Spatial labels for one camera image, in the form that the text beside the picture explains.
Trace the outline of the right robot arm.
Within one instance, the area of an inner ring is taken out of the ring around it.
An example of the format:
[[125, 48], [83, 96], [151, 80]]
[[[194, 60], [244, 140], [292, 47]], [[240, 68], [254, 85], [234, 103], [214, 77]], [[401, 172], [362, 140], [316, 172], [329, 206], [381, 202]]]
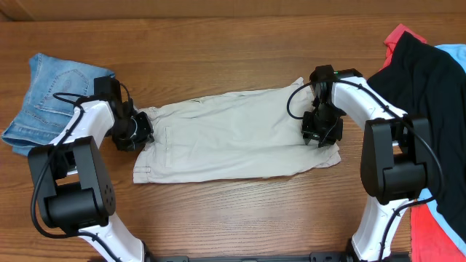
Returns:
[[442, 178], [431, 148], [429, 122], [410, 115], [372, 90], [361, 76], [314, 77], [309, 80], [313, 110], [301, 117], [306, 142], [320, 147], [341, 140], [343, 116], [363, 131], [360, 178], [368, 199], [357, 231], [342, 252], [313, 252], [311, 261], [410, 261], [393, 253], [392, 239], [404, 212], [420, 204], [419, 195]]

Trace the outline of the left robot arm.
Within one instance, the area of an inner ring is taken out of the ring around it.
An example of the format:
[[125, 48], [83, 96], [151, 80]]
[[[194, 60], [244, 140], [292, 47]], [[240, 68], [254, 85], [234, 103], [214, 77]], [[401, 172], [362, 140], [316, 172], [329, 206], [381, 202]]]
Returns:
[[59, 136], [33, 148], [31, 220], [50, 239], [79, 237], [106, 261], [154, 261], [144, 241], [133, 236], [116, 213], [116, 195], [100, 154], [111, 136], [120, 151], [135, 151], [153, 139], [147, 115], [133, 102], [79, 98]]

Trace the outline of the beige cotton shorts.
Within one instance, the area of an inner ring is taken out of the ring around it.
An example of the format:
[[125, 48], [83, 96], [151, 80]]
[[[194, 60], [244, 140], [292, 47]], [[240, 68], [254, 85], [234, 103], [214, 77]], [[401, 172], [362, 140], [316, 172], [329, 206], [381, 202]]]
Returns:
[[306, 143], [292, 117], [311, 108], [303, 83], [145, 108], [154, 141], [138, 155], [134, 183], [270, 178], [338, 164], [339, 147]]

